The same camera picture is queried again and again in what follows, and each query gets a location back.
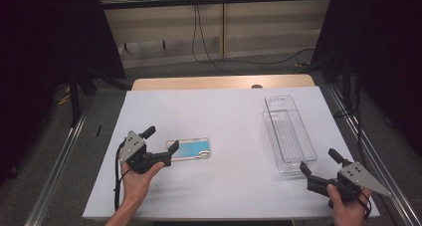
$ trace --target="white table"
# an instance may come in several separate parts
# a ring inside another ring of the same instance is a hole
[[[246,90],[128,92],[83,217],[113,213],[114,157],[129,130],[155,125],[148,151],[170,139],[209,137],[211,157],[174,162],[153,179],[135,218],[177,220],[283,220],[330,217],[328,198],[307,191],[304,177],[278,172],[263,118],[264,97],[293,96],[318,160],[313,174],[336,177],[335,148],[352,159],[317,87]],[[373,205],[371,216],[379,215]]]

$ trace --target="human arm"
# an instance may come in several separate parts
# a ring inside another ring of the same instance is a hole
[[[329,184],[326,188],[334,205],[334,224],[336,226],[359,226],[363,225],[365,209],[356,200],[351,202],[343,203],[341,196],[337,188]],[[371,191],[366,188],[362,188],[362,193],[359,195],[359,199],[366,205]]]
[[[127,225],[137,208],[142,204],[148,192],[149,184],[152,177],[164,167],[163,162],[154,164],[146,173],[138,174],[130,170],[129,165],[125,162],[121,166],[123,176],[124,197],[121,205],[109,218],[106,226]]]

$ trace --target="gray floor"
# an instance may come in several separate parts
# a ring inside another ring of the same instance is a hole
[[[311,55],[312,53],[304,53],[301,55],[300,61],[306,62]],[[241,58],[241,60],[270,63],[277,62],[286,56],[258,56]],[[294,62],[295,58],[274,65],[239,62],[216,62],[215,64],[221,69],[239,75],[267,75],[292,73],[296,70],[293,67]],[[210,64],[201,63],[131,68],[126,73],[128,79],[125,82],[128,84],[131,84],[137,78],[231,75],[217,70]],[[320,72],[312,73],[312,76],[320,87],[331,112],[337,113],[338,107],[328,90],[328,85],[323,83]],[[81,216],[106,153],[119,110],[124,101],[125,92],[101,81],[96,81],[96,85],[99,88],[98,93],[92,99],[93,105],[88,112],[87,119],[63,175],[59,178],[59,185],[49,204],[42,225],[104,224],[83,219]],[[62,95],[63,91],[58,91],[56,98],[59,99]],[[399,129],[388,126],[382,109],[364,89],[361,98],[363,129],[376,147],[386,167],[410,200],[415,211],[422,212],[421,157],[412,151]],[[90,100],[86,96],[82,96],[82,99],[83,104]],[[46,122],[34,140],[33,146],[18,165],[18,176],[4,181],[0,186],[0,225],[25,224],[66,141],[71,121],[70,103],[66,103],[64,106],[51,106]],[[336,123],[354,159],[359,160],[356,139],[349,126],[343,118],[338,118]],[[394,225],[388,211],[391,211],[390,213],[397,225],[404,225],[390,200],[386,200],[385,208],[379,197],[374,196],[374,199],[381,216],[369,219],[365,225]],[[320,219],[307,221],[305,225],[326,225],[329,222],[329,219]],[[302,223],[302,221],[298,221],[297,225],[302,225]],[[151,223],[132,222],[132,224],[150,225]]]

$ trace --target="clear plastic container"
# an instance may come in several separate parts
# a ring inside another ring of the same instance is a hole
[[[264,119],[281,173],[301,172],[301,161],[311,166],[316,152],[292,96],[265,98]]]

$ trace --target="blue phone case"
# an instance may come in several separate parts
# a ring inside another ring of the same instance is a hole
[[[165,144],[165,148],[171,146],[174,140]],[[210,157],[210,144],[207,137],[179,139],[179,149],[171,157],[172,161],[205,159]]]

